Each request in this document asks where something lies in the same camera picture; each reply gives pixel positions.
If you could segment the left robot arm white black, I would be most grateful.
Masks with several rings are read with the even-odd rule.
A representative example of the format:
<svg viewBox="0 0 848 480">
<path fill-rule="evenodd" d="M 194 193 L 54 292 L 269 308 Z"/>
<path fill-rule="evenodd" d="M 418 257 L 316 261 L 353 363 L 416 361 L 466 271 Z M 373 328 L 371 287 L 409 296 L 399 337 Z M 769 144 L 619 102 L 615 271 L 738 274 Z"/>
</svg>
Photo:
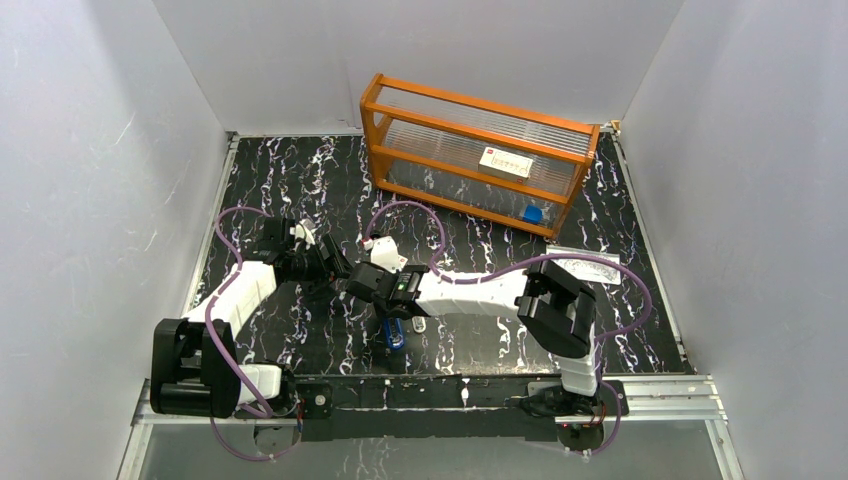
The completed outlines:
<svg viewBox="0 0 848 480">
<path fill-rule="evenodd" d="M 149 402 L 159 414 L 227 418 L 245 409 L 269 418 L 297 407 L 299 391 L 283 367 L 239 364 L 236 337 L 280 286 L 321 289 L 348 277 L 352 266 L 332 235 L 289 218 L 266 219 L 260 239 L 235 256 L 204 300 L 154 329 Z"/>
</svg>

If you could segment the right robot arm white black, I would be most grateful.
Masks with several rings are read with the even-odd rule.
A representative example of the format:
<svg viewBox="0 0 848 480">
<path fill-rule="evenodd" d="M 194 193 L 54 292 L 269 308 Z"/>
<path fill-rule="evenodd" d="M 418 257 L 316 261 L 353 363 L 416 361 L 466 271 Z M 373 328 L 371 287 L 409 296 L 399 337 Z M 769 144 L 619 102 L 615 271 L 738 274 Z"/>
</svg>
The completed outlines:
<svg viewBox="0 0 848 480">
<path fill-rule="evenodd" d="M 390 319 L 463 314 L 517 320 L 555 358 L 571 411 L 587 414 L 601 403 L 596 296 L 588 285 L 552 260 L 516 265 L 488 280 L 466 272 L 447 275 L 444 279 L 424 265 L 391 272 L 361 262 L 347 279 L 346 292 Z"/>
</svg>

